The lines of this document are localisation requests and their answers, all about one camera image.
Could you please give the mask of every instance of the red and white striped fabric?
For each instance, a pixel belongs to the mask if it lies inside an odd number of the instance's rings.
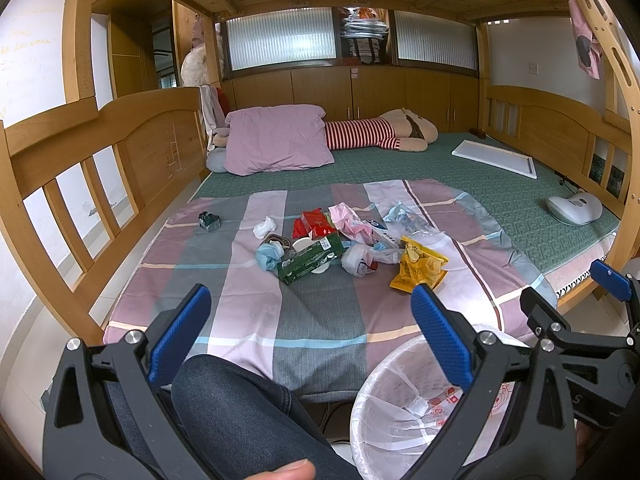
[[[325,123],[326,145],[330,150],[350,150],[378,146],[399,150],[400,139],[391,124],[383,118],[334,121]]]

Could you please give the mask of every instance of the frosted glass window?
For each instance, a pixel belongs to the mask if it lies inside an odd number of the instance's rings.
[[[289,9],[227,22],[231,69],[334,59],[334,22],[329,7]]]
[[[476,29],[464,23],[396,10],[398,57],[478,70]]]

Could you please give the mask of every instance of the yellow chip bag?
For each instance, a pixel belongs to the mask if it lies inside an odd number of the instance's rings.
[[[435,288],[447,273],[442,266],[449,259],[406,236],[402,241],[405,248],[400,258],[400,273],[391,281],[391,288],[411,292],[421,283]]]

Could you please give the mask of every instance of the bunk bed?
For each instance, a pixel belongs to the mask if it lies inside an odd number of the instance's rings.
[[[532,89],[494,87],[486,22],[521,16],[567,15],[568,0],[173,0],[203,16],[210,83],[222,85],[214,22],[270,10],[341,6],[354,2],[410,10],[478,28],[479,126],[494,139],[527,153],[598,196],[620,226],[607,262],[621,269],[638,249],[640,173],[632,166],[640,142],[640,91],[628,59],[598,12],[599,2],[577,0],[621,82],[629,121],[605,118],[569,99]],[[90,49],[90,0],[66,0],[63,19],[63,80],[67,104],[2,130],[0,142],[0,228],[12,254],[46,307],[70,333],[101,344],[103,329],[90,317],[98,295],[129,251],[162,211],[199,176],[206,140],[195,88],[163,89],[117,98],[101,110],[95,102]],[[610,146],[600,183],[588,178],[596,139]],[[106,199],[93,155],[112,146],[134,215],[119,225]],[[628,156],[623,192],[607,181],[615,149]],[[56,177],[80,164],[110,241],[91,256],[66,208]],[[24,199],[44,190],[60,232],[82,274],[67,285],[31,224]],[[565,312],[596,289],[587,278],[560,298]]]

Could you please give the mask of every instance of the jeans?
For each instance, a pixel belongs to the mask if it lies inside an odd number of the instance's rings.
[[[172,401],[191,445],[220,480],[309,459],[316,480],[362,480],[284,386],[211,355],[178,371]]]

